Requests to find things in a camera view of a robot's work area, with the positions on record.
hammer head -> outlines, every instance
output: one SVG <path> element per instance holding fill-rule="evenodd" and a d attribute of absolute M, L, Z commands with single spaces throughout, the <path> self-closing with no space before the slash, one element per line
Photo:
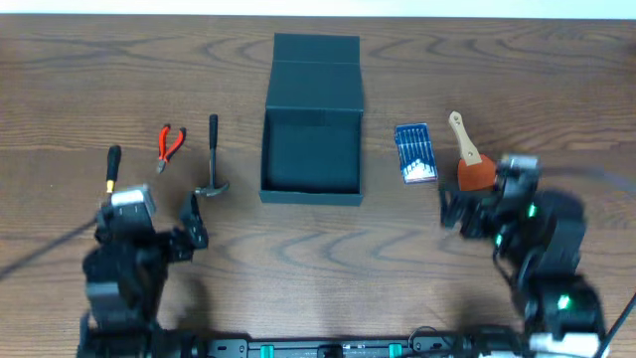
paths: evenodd
<path fill-rule="evenodd" d="M 230 183 L 226 183 L 220 188 L 215 188 L 214 186 L 207 186 L 203 188 L 195 189 L 195 194 L 205 196 L 206 198 L 212 198 L 213 196 L 217 196 L 230 188 Z"/>

black screwdriver handle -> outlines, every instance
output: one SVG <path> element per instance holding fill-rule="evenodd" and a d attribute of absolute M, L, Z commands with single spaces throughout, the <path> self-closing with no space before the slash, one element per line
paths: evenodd
<path fill-rule="evenodd" d="M 117 173 L 119 172 L 119 162 L 121 161 L 121 147 L 119 145 L 112 145 L 108 148 L 106 171 L 106 191 L 111 193 L 114 189 L 114 183 L 117 181 Z"/>
<path fill-rule="evenodd" d="M 210 114 L 210 149 L 217 149 L 217 132 L 219 130 L 219 116 Z"/>

beige handle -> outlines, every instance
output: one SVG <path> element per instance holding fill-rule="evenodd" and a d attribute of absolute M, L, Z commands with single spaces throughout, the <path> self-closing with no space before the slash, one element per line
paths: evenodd
<path fill-rule="evenodd" d="M 450 113 L 448 117 L 448 124 L 453 128 L 455 132 L 455 136 L 457 137 L 457 142 L 459 143 L 459 154 L 462 159 L 466 162 L 466 165 L 475 165 L 481 163 L 481 156 L 479 155 L 479 151 L 475 144 L 470 141 L 468 137 L 468 133 L 466 133 L 466 128 L 464 128 L 464 120 L 456 111 Z"/>

hammer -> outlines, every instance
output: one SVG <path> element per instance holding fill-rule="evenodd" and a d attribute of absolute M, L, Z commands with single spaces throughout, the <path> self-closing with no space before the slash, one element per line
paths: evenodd
<path fill-rule="evenodd" d="M 219 116 L 210 115 L 210 185 L 203 188 L 195 189 L 195 194 L 203 195 L 207 198 L 219 195 L 230 187 L 230 183 L 226 183 L 220 188 L 215 185 L 215 167 L 217 164 L 217 131 L 219 129 Z"/>

box lid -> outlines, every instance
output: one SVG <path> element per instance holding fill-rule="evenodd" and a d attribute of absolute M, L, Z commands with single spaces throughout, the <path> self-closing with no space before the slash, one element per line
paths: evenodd
<path fill-rule="evenodd" d="M 265 106 L 362 112 L 360 38 L 275 34 Z"/>

